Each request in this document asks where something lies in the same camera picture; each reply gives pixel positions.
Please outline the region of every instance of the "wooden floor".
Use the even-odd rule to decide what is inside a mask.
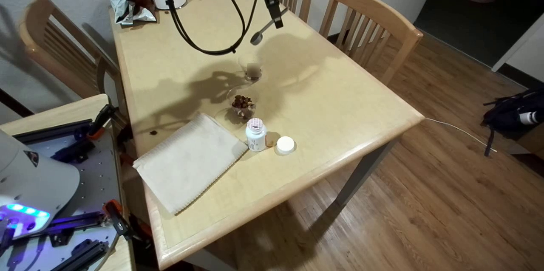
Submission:
[[[390,86],[482,141],[482,103],[523,90],[431,37]],[[241,271],[544,269],[544,179],[495,143],[487,158],[466,134],[424,121],[342,211],[331,203],[355,163],[211,248]]]

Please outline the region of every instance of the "backpack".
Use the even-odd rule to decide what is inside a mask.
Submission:
[[[484,103],[484,106],[492,104],[495,106],[484,114],[482,121],[482,125],[489,126],[491,130],[484,152],[485,156],[489,156],[491,151],[495,130],[507,138],[517,139],[542,122],[540,116],[544,115],[544,85],[509,97],[498,98]],[[531,113],[525,115],[529,118],[524,122],[520,119],[520,114],[523,113]]]

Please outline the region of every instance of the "table leg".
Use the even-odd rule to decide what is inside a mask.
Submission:
[[[374,169],[378,166],[381,160],[387,155],[389,150],[395,145],[397,139],[386,143],[382,147],[379,147],[371,153],[363,156],[348,181],[340,190],[340,193],[336,197],[336,203],[340,206],[345,206],[349,199],[359,190],[361,185],[367,180],[367,178],[374,172]]]
[[[205,248],[198,250],[196,253],[189,255],[183,260],[209,271],[236,271],[235,268],[219,259],[219,257],[213,255]]]

